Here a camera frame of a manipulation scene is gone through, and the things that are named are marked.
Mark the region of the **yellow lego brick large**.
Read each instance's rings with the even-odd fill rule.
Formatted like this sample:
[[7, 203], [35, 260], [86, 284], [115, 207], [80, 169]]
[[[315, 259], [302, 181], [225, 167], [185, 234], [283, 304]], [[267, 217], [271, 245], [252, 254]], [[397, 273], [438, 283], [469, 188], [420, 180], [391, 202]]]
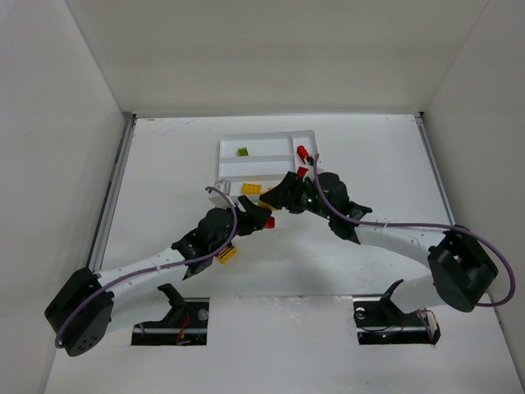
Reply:
[[264, 205], [267, 205], [267, 203], [263, 202], [261, 200], [262, 196], [267, 194], [268, 192], [270, 192], [272, 189], [274, 189], [275, 186], [269, 186], [267, 189], [265, 189], [260, 195], [259, 195], [259, 200], [258, 200], [258, 205], [259, 206], [264, 206]]

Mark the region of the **red lego brick large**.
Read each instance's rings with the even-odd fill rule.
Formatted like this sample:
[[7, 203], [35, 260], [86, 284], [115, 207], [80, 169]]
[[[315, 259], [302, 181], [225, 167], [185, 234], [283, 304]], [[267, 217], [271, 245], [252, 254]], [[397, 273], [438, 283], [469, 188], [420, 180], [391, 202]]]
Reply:
[[267, 219], [264, 227], [267, 229], [273, 229], [275, 226], [276, 226], [276, 219], [273, 216], [270, 216]]

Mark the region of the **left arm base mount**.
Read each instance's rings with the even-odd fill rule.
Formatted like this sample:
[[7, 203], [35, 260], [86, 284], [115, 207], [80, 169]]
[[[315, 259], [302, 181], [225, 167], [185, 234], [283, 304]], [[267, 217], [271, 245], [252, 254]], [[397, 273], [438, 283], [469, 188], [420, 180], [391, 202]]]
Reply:
[[133, 326], [132, 346], [206, 346], [209, 298], [184, 298], [172, 284], [157, 288], [169, 310], [157, 320]]

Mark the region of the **red sloped lego brick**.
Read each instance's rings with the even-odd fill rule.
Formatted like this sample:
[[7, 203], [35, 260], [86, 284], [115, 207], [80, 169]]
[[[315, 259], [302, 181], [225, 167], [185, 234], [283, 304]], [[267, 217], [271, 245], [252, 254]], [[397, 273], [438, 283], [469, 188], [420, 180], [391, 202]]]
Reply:
[[296, 174], [298, 176], [306, 176], [308, 174], [309, 169], [307, 167], [298, 167]]

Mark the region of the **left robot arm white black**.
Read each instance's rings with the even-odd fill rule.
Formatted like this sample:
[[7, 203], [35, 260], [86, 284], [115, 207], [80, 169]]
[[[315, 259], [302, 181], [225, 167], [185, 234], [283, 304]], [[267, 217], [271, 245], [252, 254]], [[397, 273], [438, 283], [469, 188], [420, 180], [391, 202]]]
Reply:
[[44, 311], [55, 346], [70, 357], [82, 355], [108, 332], [137, 323], [170, 323], [185, 300], [177, 282], [198, 275], [227, 254], [237, 236], [265, 228], [272, 212], [246, 196], [210, 209], [197, 227], [166, 249], [124, 268], [74, 271]]

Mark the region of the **green square lego brick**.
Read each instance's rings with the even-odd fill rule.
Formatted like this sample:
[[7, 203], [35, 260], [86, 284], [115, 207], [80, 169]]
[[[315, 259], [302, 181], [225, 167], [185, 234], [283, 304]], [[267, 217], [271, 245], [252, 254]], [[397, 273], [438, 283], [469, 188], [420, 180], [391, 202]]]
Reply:
[[239, 157], [246, 157], [249, 155], [249, 152], [245, 147], [242, 147], [237, 149], [237, 155]]

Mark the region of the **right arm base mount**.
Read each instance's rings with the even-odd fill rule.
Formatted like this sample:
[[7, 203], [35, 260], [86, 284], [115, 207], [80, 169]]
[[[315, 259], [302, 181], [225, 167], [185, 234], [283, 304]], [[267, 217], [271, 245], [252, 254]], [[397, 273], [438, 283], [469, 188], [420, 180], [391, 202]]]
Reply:
[[404, 313], [391, 300], [399, 279], [382, 294], [357, 295], [353, 298], [354, 322], [358, 343], [374, 345], [431, 345], [441, 338], [436, 315], [429, 309]]

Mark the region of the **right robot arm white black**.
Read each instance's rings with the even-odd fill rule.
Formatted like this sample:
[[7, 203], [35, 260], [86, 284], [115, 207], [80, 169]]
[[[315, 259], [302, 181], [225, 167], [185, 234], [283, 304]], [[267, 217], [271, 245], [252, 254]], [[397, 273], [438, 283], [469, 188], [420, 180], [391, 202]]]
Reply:
[[260, 200], [290, 213], [314, 213], [345, 241], [388, 250], [428, 268], [428, 275], [395, 286], [392, 301], [404, 312], [438, 305], [470, 312], [498, 275], [473, 237], [445, 229], [393, 227], [371, 208], [351, 201], [346, 185], [332, 172], [320, 174], [318, 181], [288, 172]]

